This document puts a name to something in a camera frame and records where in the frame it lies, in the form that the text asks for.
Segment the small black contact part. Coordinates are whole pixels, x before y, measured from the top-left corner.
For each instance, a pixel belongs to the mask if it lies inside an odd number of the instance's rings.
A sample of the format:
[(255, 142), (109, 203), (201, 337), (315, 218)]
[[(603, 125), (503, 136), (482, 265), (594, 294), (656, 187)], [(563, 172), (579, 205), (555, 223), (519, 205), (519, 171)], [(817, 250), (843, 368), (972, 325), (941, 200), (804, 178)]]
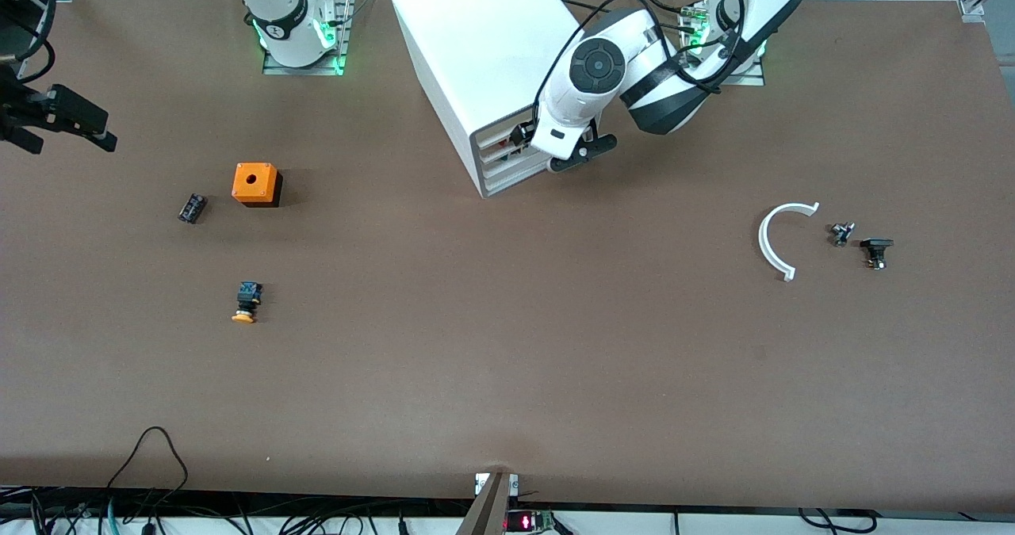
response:
[(867, 253), (867, 264), (872, 270), (886, 268), (886, 250), (892, 246), (894, 246), (894, 240), (885, 238), (869, 238), (859, 242), (860, 249)]

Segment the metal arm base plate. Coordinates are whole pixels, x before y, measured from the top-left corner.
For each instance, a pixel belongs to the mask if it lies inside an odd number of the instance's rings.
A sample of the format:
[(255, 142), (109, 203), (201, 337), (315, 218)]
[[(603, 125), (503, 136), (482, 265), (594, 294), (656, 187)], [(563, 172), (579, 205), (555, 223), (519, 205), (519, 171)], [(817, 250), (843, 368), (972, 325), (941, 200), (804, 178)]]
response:
[(356, 3), (358, 0), (307, 0), (304, 18), (286, 40), (272, 39), (256, 25), (263, 51), (263, 73), (343, 75)]
[[(720, 0), (701, 0), (695, 2), (696, 9), (703, 9), (704, 19), (697, 20), (699, 27), (699, 39), (701, 43), (718, 40), (718, 43), (703, 45), (696, 52), (690, 52), (693, 58), (697, 59), (697, 64), (703, 64), (705, 59), (710, 58), (713, 52), (722, 50), (722, 40), (729, 39), (735, 34), (735, 26), (730, 25), (726, 20), (721, 20)], [(768, 41), (762, 41), (753, 55), (746, 62), (743, 62), (728, 78), (726, 83), (732, 85), (752, 85), (762, 86), (764, 80), (764, 55)]]

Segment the red display module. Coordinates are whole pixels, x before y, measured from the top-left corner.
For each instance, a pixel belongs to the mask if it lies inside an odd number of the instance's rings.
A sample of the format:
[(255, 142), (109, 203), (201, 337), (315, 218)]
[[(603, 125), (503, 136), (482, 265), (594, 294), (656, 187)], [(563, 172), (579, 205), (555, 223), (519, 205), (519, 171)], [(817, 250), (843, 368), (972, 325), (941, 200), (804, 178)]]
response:
[(503, 521), (504, 534), (539, 535), (554, 532), (555, 519), (546, 510), (507, 510)]

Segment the white curved plastic arc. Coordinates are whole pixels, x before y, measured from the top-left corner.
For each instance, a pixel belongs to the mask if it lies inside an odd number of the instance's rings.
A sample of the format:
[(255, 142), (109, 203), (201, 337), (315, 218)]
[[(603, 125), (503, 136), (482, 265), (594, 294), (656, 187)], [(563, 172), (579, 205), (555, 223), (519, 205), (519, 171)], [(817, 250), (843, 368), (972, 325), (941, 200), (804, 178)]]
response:
[(787, 264), (787, 262), (779, 256), (776, 251), (773, 250), (771, 238), (769, 238), (769, 228), (771, 228), (772, 220), (776, 215), (786, 212), (810, 217), (813, 216), (821, 206), (822, 204), (819, 202), (814, 202), (813, 204), (804, 204), (799, 202), (784, 203), (783, 205), (772, 208), (772, 210), (769, 211), (764, 218), (762, 218), (762, 221), (759, 224), (757, 229), (759, 250), (762, 257), (764, 257), (766, 262), (768, 262), (769, 266), (776, 269), (776, 271), (782, 274), (784, 282), (790, 282), (795, 279), (796, 267)]

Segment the yellow push button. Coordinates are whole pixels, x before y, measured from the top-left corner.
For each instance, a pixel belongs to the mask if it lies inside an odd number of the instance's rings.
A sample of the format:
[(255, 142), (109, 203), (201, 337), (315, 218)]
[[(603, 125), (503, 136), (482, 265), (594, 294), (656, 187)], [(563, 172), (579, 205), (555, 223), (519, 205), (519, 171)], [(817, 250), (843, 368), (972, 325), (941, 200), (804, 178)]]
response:
[(261, 304), (263, 285), (256, 281), (246, 280), (239, 283), (238, 307), (231, 319), (242, 324), (254, 324), (257, 321), (257, 310)]

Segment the orange button box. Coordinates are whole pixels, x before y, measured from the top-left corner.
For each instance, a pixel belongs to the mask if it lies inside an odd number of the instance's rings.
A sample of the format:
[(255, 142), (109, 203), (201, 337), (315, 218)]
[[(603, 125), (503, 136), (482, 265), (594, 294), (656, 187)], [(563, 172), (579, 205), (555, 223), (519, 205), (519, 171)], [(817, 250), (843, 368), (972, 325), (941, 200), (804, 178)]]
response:
[(282, 172), (269, 162), (236, 163), (231, 187), (232, 198), (247, 208), (282, 206)]

